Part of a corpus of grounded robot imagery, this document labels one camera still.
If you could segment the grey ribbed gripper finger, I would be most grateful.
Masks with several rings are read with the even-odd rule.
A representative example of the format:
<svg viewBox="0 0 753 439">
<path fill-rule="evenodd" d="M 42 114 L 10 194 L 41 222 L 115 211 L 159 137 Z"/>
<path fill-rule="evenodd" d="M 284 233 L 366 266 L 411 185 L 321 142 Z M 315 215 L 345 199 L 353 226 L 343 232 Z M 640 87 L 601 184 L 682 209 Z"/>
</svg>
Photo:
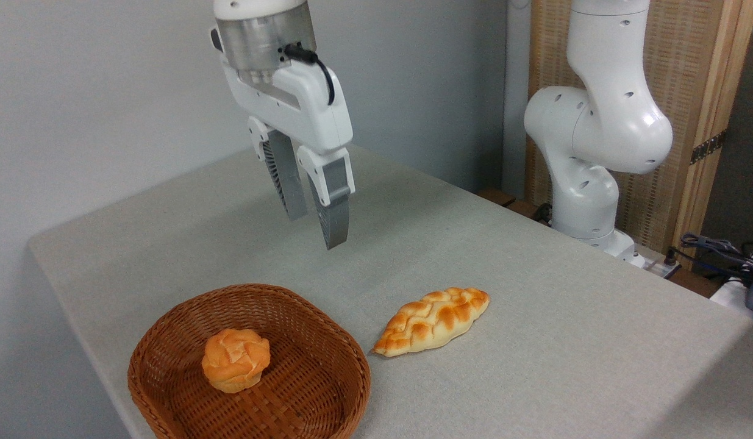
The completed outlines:
<svg viewBox="0 0 753 439">
<path fill-rule="evenodd" d="M 253 116 L 248 117 L 248 131 L 257 158 L 267 167 L 289 219 L 306 216 L 307 205 L 290 137 Z"/>
<path fill-rule="evenodd" d="M 349 197 L 355 192 L 349 152 L 342 147 L 320 155 L 301 145 L 296 157 L 307 173 L 321 233 L 330 250 L 348 239 Z"/>
</svg>

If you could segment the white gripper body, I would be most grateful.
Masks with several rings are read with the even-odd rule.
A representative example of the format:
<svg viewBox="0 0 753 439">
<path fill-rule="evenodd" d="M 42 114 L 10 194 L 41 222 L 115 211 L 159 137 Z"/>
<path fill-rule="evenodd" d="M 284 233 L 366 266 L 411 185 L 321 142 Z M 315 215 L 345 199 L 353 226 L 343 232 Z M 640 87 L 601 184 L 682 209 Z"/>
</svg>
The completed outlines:
<svg viewBox="0 0 753 439">
<path fill-rule="evenodd" d="M 237 70 L 221 59 L 229 88 L 248 116 L 265 123 L 314 152 L 325 155 L 347 145 L 353 128 L 340 81 L 333 70 L 334 102 L 319 66 L 293 62 L 273 73 L 270 84 L 240 80 Z"/>
</svg>

